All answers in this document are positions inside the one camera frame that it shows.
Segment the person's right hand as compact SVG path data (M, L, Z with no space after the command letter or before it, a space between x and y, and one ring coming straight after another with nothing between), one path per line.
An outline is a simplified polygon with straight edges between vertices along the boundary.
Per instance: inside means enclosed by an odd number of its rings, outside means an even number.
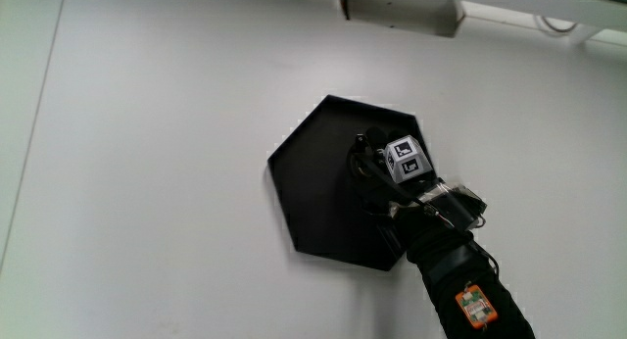
M439 177L417 138L408 133L369 128L356 136L347 166L352 186L371 214L416 209L459 231L486 223L487 204L463 184Z

